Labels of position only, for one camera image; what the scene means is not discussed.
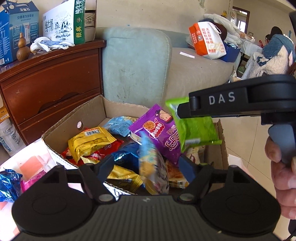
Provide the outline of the person's right hand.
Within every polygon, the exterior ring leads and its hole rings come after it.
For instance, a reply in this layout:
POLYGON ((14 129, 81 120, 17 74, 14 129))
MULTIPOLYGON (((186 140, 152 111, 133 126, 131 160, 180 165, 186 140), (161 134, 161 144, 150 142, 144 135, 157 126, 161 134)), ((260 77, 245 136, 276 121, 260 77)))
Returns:
POLYGON ((265 153, 271 160, 271 177, 273 180, 276 198, 281 206, 281 215, 291 220, 295 219, 295 157, 291 167, 281 161, 279 146, 268 137, 265 144, 265 153))

